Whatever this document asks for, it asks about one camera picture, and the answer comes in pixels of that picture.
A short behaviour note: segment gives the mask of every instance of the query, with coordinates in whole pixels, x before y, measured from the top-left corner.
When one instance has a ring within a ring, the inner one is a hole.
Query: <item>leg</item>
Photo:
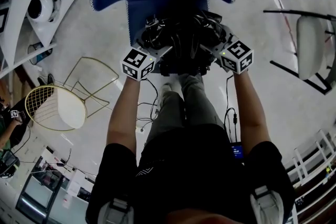
[[[183,127],[185,119],[183,99],[173,91],[165,92],[162,98],[160,112],[152,123],[146,144],[162,133]]]
[[[204,92],[204,85],[200,74],[179,76],[185,103],[185,112],[188,125],[217,124],[224,127],[217,112]]]

